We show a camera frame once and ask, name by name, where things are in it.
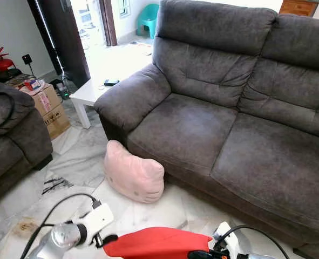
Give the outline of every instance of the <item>door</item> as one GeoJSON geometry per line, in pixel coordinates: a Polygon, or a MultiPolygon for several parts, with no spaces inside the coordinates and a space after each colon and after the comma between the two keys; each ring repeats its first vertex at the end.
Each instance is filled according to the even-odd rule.
{"type": "MultiPolygon", "coordinates": [[[[49,51],[51,56],[55,53],[60,60],[64,73],[72,79],[77,87],[81,87],[90,79],[84,49],[70,0],[28,0],[33,15],[38,17],[38,7],[45,20],[46,28],[54,44],[54,51],[49,51]]],[[[43,36],[43,30],[37,26],[43,36]]]]}

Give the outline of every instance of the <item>sofa armrest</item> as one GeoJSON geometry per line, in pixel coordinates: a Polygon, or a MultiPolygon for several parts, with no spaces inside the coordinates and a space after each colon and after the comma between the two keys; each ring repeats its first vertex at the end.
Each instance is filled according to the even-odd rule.
{"type": "Polygon", "coordinates": [[[170,92],[164,74],[150,64],[99,97],[94,109],[101,117],[128,133],[170,92]]]}
{"type": "Polygon", "coordinates": [[[0,135],[14,128],[34,108],[31,96],[0,83],[0,135]]]}

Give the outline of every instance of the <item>cardboard box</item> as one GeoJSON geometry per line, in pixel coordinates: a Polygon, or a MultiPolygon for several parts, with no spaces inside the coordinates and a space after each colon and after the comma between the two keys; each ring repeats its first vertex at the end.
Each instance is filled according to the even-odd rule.
{"type": "Polygon", "coordinates": [[[32,98],[35,101],[35,108],[42,117],[61,103],[53,86],[47,83],[44,89],[33,95],[32,98]]]}
{"type": "Polygon", "coordinates": [[[70,127],[68,117],[60,104],[43,116],[50,138],[54,139],[70,127]]]}

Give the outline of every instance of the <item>marble floor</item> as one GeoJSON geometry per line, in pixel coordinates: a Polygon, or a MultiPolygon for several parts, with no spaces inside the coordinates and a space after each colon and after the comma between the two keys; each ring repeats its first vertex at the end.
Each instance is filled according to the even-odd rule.
{"type": "MultiPolygon", "coordinates": [[[[71,100],[65,100],[63,106],[71,127],[52,142],[53,160],[41,171],[31,172],[0,199],[0,259],[19,258],[31,232],[53,205],[70,194],[80,192],[92,194],[110,206],[115,220],[102,230],[102,236],[111,233],[124,235],[153,226],[211,235],[223,221],[231,226],[243,223],[242,219],[232,217],[169,183],[162,198],[152,204],[134,202],[117,193],[104,181],[103,157],[107,138],[97,113],[90,107],[86,108],[92,126],[84,129],[71,100]]],[[[89,200],[76,197],[58,207],[48,221],[64,222],[85,214],[89,208],[89,200]]],[[[48,229],[43,229],[39,237],[46,231],[48,229]]],[[[244,252],[283,258],[270,241],[255,232],[245,230],[238,232],[237,236],[244,252]]],[[[292,248],[282,245],[291,259],[301,259],[292,253],[292,248]]],[[[73,248],[64,258],[108,257],[103,250],[91,246],[73,248]]]]}

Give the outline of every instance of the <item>red fire extinguisher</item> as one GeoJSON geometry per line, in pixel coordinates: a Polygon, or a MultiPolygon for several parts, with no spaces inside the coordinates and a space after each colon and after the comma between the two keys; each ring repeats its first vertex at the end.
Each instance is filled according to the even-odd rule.
{"type": "Polygon", "coordinates": [[[7,71],[10,66],[15,67],[15,65],[11,59],[3,58],[3,56],[8,55],[8,53],[1,54],[2,50],[3,50],[3,47],[0,47],[0,73],[7,71]]]}

